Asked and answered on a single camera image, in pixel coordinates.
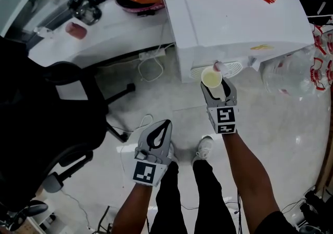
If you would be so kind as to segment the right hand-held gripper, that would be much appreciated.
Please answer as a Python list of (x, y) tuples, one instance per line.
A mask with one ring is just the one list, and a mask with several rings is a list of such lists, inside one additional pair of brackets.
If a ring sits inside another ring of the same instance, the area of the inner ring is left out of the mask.
[[(221, 81), (226, 102), (237, 101), (236, 87), (228, 78)], [(237, 132), (236, 119), (238, 117), (238, 107), (228, 106), (226, 102), (221, 102), (220, 98), (215, 98), (208, 87), (203, 82), (200, 83), (204, 99), (207, 104), (209, 120), (216, 134), (234, 134)]]

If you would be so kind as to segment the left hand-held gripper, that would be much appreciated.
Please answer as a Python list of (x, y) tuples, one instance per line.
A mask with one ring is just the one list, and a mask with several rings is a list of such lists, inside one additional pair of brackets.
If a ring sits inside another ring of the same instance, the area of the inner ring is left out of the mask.
[(145, 186), (158, 186), (172, 162), (172, 149), (169, 148), (171, 134), (170, 120), (153, 123), (141, 133), (138, 147), (144, 150), (135, 149), (134, 182)]

